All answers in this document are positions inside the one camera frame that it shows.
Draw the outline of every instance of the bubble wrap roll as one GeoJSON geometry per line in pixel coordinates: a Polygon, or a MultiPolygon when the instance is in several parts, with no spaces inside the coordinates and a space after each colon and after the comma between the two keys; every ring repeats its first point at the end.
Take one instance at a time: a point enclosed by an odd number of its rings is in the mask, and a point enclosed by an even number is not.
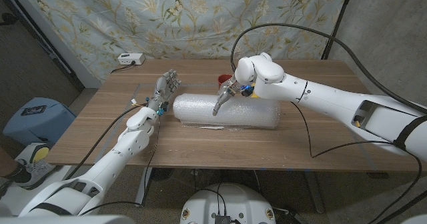
{"type": "Polygon", "coordinates": [[[232,97],[216,116],[212,115],[217,95],[183,94],[173,102],[175,117],[182,123],[274,128],[279,123],[278,101],[232,97]]]}

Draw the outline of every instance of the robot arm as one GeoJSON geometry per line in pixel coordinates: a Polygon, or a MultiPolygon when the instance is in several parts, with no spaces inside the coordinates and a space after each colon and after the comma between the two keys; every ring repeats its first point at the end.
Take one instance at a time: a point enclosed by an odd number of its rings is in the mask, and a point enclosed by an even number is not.
{"type": "Polygon", "coordinates": [[[119,136],[117,144],[85,174],[52,183],[37,194],[22,210],[20,217],[78,215],[101,204],[127,162],[147,147],[154,132],[157,119],[164,111],[171,94],[181,81],[177,73],[170,70],[163,74],[155,85],[153,97],[127,120],[126,130],[119,136]]]}
{"type": "MultiPolygon", "coordinates": [[[[424,114],[391,97],[351,93],[294,77],[285,73],[266,53],[240,59],[232,78],[241,86],[256,83],[254,92],[258,97],[291,101],[334,118],[365,140],[396,143],[395,140],[401,139],[399,136],[403,134],[404,148],[427,161],[427,121],[422,121],[424,114]],[[410,123],[420,121],[421,124],[412,132],[402,132],[410,123]]],[[[218,97],[216,107],[225,103],[227,93],[224,91],[218,97]]],[[[407,155],[402,147],[374,144],[395,154],[407,155]]]]}

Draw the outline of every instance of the black cable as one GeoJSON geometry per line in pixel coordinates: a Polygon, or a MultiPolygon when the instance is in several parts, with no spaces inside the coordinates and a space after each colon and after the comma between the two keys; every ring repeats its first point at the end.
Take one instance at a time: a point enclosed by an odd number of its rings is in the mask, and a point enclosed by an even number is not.
{"type": "Polygon", "coordinates": [[[313,158],[313,154],[312,154],[312,139],[310,138],[310,131],[308,130],[308,125],[307,125],[307,121],[306,118],[304,117],[304,114],[302,114],[301,109],[293,102],[292,105],[294,105],[296,107],[296,109],[298,109],[298,111],[300,112],[302,119],[304,120],[304,124],[306,124],[306,129],[307,129],[307,136],[308,136],[308,149],[310,150],[310,157],[313,158]]]}
{"type": "MultiPolygon", "coordinates": [[[[222,184],[222,182],[223,182],[224,180],[221,180],[221,182],[220,182],[220,184],[218,185],[218,188],[217,188],[217,190],[216,190],[216,193],[217,193],[217,195],[216,195],[216,199],[217,199],[217,202],[218,202],[218,214],[220,213],[220,200],[219,200],[219,198],[218,198],[218,195],[220,194],[220,187],[221,187],[221,184],[222,184]]],[[[227,215],[227,211],[226,211],[226,206],[224,206],[224,215],[226,216],[227,215]]]]}
{"type": "Polygon", "coordinates": [[[421,177],[421,173],[422,173],[422,164],[421,164],[421,161],[420,161],[420,159],[418,158],[418,157],[416,157],[416,156],[414,156],[413,154],[411,154],[411,153],[409,153],[409,152],[407,152],[409,155],[411,155],[411,156],[413,156],[414,158],[415,158],[415,160],[418,162],[418,174],[417,174],[417,176],[416,176],[416,178],[415,178],[415,180],[411,183],[411,185],[402,193],[402,194],[400,194],[400,196],[396,199],[396,200],[394,200],[391,204],[389,204],[380,214],[378,214],[378,216],[377,217],[375,217],[372,221],[370,221],[368,224],[371,224],[371,223],[373,223],[374,221],[376,221],[376,220],[378,220],[378,218],[380,218],[387,210],[389,210],[389,208],[391,208],[394,204],[396,204],[398,201],[400,201],[401,200],[401,198],[403,198],[403,196],[405,196],[412,188],[413,188],[413,186],[418,182],[418,180],[420,179],[420,177],[421,177]]]}
{"type": "Polygon", "coordinates": [[[99,137],[98,141],[96,141],[96,143],[93,145],[93,147],[89,150],[89,152],[86,154],[86,156],[83,158],[83,160],[80,161],[80,163],[77,165],[77,167],[67,176],[67,178],[65,178],[65,180],[70,179],[76,172],[77,170],[85,163],[85,161],[87,160],[87,158],[92,154],[93,150],[95,150],[95,148],[98,146],[99,142],[104,138],[104,136],[107,134],[107,132],[111,129],[111,127],[113,127],[114,123],[116,123],[121,117],[123,117],[124,115],[126,115],[128,112],[134,110],[135,108],[138,108],[139,106],[135,106],[132,107],[131,109],[128,109],[127,111],[123,112],[120,116],[118,116],[110,125],[109,127],[104,131],[104,133],[102,133],[102,135],[99,137]]]}
{"type": "Polygon", "coordinates": [[[231,62],[232,62],[232,69],[233,71],[236,70],[236,66],[234,65],[234,61],[233,61],[233,57],[234,57],[234,49],[236,48],[236,45],[238,44],[238,41],[240,38],[243,37],[243,35],[245,35],[248,31],[260,28],[260,27],[268,27],[268,26],[283,26],[283,27],[293,27],[293,28],[298,28],[298,29],[303,29],[305,31],[310,31],[312,33],[321,35],[323,37],[327,37],[329,39],[331,39],[332,41],[335,41],[336,43],[338,43],[342,48],[344,48],[344,50],[347,51],[347,53],[350,55],[350,57],[353,59],[353,61],[356,63],[356,65],[358,66],[358,68],[363,72],[363,74],[373,83],[375,84],[375,86],[377,86],[377,88],[379,88],[381,91],[383,91],[385,94],[387,94],[388,96],[390,96],[391,98],[397,100],[398,102],[411,107],[421,113],[427,114],[427,109],[411,103],[409,101],[407,101],[406,99],[400,97],[399,95],[393,93],[391,90],[387,89],[385,86],[383,86],[379,81],[377,81],[370,73],[369,71],[365,68],[365,66],[363,66],[363,64],[359,61],[359,59],[357,58],[357,56],[353,53],[353,51],[346,45],[344,44],[342,41],[340,41],[338,38],[333,37],[331,35],[328,35],[326,33],[323,33],[321,31],[316,31],[314,29],[311,28],[307,28],[307,27],[302,27],[299,25],[292,25],[292,24],[286,24],[286,23],[266,23],[266,24],[261,24],[261,25],[256,25],[254,27],[251,27],[249,29],[246,29],[244,32],[242,32],[238,38],[236,39],[236,41],[234,42],[233,45],[233,49],[232,49],[232,54],[231,54],[231,62]]]}
{"type": "Polygon", "coordinates": [[[382,144],[389,144],[389,145],[392,145],[392,143],[391,143],[391,142],[387,142],[387,141],[356,141],[356,142],[352,142],[352,143],[346,143],[346,144],[343,144],[343,145],[338,145],[338,146],[333,147],[333,148],[329,148],[329,149],[327,149],[327,150],[325,150],[325,151],[323,151],[323,152],[321,152],[321,153],[318,153],[318,154],[314,155],[312,158],[314,158],[314,157],[318,157],[318,156],[320,156],[320,155],[322,155],[322,154],[325,154],[325,153],[327,153],[327,152],[330,152],[330,151],[332,151],[332,150],[335,150],[335,149],[338,149],[338,148],[341,148],[341,147],[347,147],[347,146],[349,146],[349,145],[362,144],[362,143],[382,143],[382,144]]]}
{"type": "Polygon", "coordinates": [[[147,169],[145,170],[145,175],[144,175],[144,199],[142,201],[142,205],[145,205],[145,200],[147,199],[147,173],[148,173],[148,167],[149,164],[151,163],[151,160],[154,157],[154,153],[155,150],[157,149],[157,143],[159,142],[159,130],[160,130],[160,116],[159,116],[159,122],[158,122],[158,127],[157,127],[157,140],[155,141],[155,146],[154,146],[154,150],[153,150],[153,154],[151,155],[148,164],[147,164],[147,169]]]}
{"type": "Polygon", "coordinates": [[[197,185],[195,184],[195,169],[193,169],[193,175],[194,175],[194,193],[197,192],[197,185]]]}
{"type": "Polygon", "coordinates": [[[388,215],[387,217],[385,217],[383,220],[378,222],[378,224],[386,223],[387,221],[397,217],[398,215],[402,214],[403,212],[405,212],[406,210],[408,210],[413,205],[417,204],[419,201],[423,200],[426,197],[427,197],[427,191],[425,191],[425,192],[419,194],[417,197],[413,198],[413,200],[411,200],[410,202],[405,204],[403,207],[399,208],[399,210],[397,210],[397,211],[393,212],[392,214],[388,215]]]}
{"type": "MultiPolygon", "coordinates": [[[[217,196],[220,196],[220,197],[221,197],[221,199],[222,199],[222,203],[224,204],[224,215],[226,215],[226,214],[227,214],[226,202],[224,201],[224,198],[222,197],[222,195],[221,195],[219,192],[214,191],[214,190],[211,190],[211,189],[206,189],[206,188],[202,188],[202,189],[200,189],[200,191],[211,191],[211,192],[213,192],[213,193],[216,193],[216,194],[217,194],[217,196]]],[[[218,215],[221,215],[221,214],[220,214],[220,200],[218,200],[218,215]]]]}
{"type": "Polygon", "coordinates": [[[133,201],[112,201],[112,202],[109,202],[109,203],[103,203],[103,204],[100,204],[100,205],[98,205],[98,206],[96,206],[96,207],[92,207],[92,208],[90,208],[89,210],[87,210],[87,211],[83,212],[82,214],[80,214],[79,216],[82,216],[82,215],[84,215],[84,214],[86,214],[86,213],[88,213],[88,212],[91,212],[91,211],[93,211],[93,210],[95,210],[95,209],[98,209],[98,208],[103,207],[103,206],[106,206],[106,205],[111,205],[111,204],[120,204],[120,203],[127,203],[127,204],[134,204],[134,205],[139,205],[139,206],[141,206],[141,203],[134,203],[133,201]]]}
{"type": "Polygon", "coordinates": [[[120,68],[114,69],[113,71],[111,71],[111,73],[113,73],[115,71],[120,71],[120,70],[123,70],[123,69],[127,69],[127,68],[129,68],[131,66],[134,66],[134,65],[135,65],[135,61],[132,61],[129,65],[127,65],[125,67],[120,67],[120,68]]]}

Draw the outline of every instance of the blue bin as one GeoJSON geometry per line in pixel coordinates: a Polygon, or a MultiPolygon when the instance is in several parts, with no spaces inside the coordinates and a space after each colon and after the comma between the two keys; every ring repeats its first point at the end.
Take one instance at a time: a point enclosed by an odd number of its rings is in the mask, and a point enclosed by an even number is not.
{"type": "Polygon", "coordinates": [[[74,119],[74,113],[62,103],[35,97],[10,118],[3,134],[25,147],[32,143],[46,143],[52,148],[74,119]]]}

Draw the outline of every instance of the floral curtain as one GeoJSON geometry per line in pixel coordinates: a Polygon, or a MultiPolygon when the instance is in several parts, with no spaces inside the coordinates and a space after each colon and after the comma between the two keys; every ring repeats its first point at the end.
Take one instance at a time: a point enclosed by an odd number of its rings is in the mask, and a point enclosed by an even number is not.
{"type": "MultiPolygon", "coordinates": [[[[236,37],[262,23],[331,33],[344,0],[30,0],[99,80],[120,53],[156,59],[226,59],[236,37]]],[[[319,59],[326,39],[264,27],[241,39],[235,58],[265,51],[274,59],[319,59]]]]}

